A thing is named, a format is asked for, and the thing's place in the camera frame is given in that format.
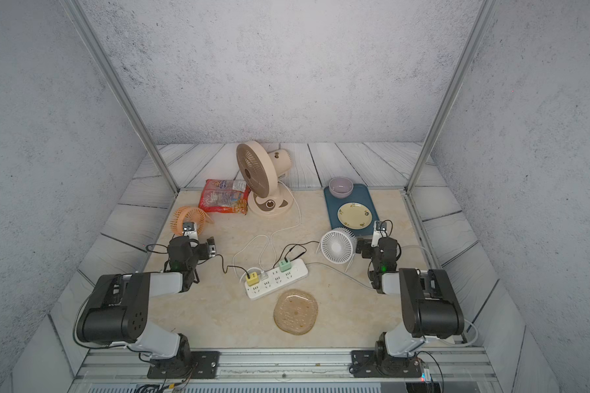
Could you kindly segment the yellow USB charger plug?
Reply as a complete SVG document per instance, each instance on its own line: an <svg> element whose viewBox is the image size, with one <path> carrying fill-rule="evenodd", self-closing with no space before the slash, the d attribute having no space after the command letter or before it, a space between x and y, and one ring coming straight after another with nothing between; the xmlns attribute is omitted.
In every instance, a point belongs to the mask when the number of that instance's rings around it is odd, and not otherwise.
<svg viewBox="0 0 590 393"><path fill-rule="evenodd" d="M260 277L257 272L248 273L246 275L246 283L249 287L257 285L260 281Z"/></svg>

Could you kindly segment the white power strip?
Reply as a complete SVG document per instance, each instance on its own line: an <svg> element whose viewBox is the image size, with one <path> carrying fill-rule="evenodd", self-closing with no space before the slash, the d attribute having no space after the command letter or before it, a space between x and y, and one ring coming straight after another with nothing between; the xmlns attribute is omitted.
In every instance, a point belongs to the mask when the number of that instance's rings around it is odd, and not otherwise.
<svg viewBox="0 0 590 393"><path fill-rule="evenodd" d="M301 281L308 276L308 268L302 259L292 260L291 262L291 270L282 273L277 266L272 270L267 271L269 275L267 280L259 281L259 283L253 287L249 287L246 280L244 280L243 286L247 297L252 301L261 299L284 289L286 286Z"/></svg>

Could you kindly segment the green USB charger plug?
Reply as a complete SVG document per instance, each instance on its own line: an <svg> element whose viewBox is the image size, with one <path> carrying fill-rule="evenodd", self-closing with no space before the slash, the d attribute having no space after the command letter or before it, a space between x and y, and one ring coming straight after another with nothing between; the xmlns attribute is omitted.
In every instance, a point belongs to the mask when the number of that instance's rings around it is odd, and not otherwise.
<svg viewBox="0 0 590 393"><path fill-rule="evenodd" d="M281 260L278 263L278 268L280 269L280 272L285 273L285 272L291 270L291 268L292 268L292 262L289 261L289 260L286 260L286 259Z"/></svg>

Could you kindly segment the amber glass plate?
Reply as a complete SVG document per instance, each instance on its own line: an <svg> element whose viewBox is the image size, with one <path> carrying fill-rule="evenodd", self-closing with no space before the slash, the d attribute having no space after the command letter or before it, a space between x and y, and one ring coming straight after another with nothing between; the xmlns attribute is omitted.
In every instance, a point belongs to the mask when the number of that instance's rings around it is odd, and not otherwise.
<svg viewBox="0 0 590 393"><path fill-rule="evenodd" d="M301 336L313 329L318 312L318 304L313 295L292 289L280 295L275 305L273 318L280 330Z"/></svg>

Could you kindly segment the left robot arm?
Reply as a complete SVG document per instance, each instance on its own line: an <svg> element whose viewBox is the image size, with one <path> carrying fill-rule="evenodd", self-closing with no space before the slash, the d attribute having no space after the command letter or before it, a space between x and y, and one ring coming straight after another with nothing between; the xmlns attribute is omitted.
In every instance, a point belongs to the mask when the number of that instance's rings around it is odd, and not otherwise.
<svg viewBox="0 0 590 393"><path fill-rule="evenodd" d="M75 319L73 340L90 350L125 347L145 355L148 378L185 378L198 365L188 338L148 320L152 298L187 292L200 283L197 266L216 256L216 242L174 237L162 272L101 276Z"/></svg>

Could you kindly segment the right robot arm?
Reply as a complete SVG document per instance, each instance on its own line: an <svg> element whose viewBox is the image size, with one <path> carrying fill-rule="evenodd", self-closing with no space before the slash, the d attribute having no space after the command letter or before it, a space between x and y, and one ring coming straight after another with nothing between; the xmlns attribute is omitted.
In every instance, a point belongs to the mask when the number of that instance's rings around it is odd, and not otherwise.
<svg viewBox="0 0 590 393"><path fill-rule="evenodd" d="M402 248L397 240L359 239L357 254L370 261L367 276L372 288L400 296L402 323L383 332L366 365L352 373L385 377L412 376L420 372L418 350L435 339L460 336L465 331L462 308L445 270L400 268Z"/></svg>

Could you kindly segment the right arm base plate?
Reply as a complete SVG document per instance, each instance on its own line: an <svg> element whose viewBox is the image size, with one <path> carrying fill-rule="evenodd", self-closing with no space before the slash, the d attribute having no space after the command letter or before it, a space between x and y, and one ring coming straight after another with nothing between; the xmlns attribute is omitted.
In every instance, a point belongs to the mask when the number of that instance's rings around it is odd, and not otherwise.
<svg viewBox="0 0 590 393"><path fill-rule="evenodd" d="M421 362L414 358L377 355L374 350L352 350L349 373L355 378L422 378Z"/></svg>

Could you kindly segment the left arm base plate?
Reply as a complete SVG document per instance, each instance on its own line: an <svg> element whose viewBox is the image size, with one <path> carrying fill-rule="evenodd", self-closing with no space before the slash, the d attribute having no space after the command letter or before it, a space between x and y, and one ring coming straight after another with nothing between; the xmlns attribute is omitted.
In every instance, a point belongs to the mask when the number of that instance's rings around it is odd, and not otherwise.
<svg viewBox="0 0 590 393"><path fill-rule="evenodd" d="M221 357L219 351L190 351L168 360L149 360L147 379L214 379Z"/></svg>

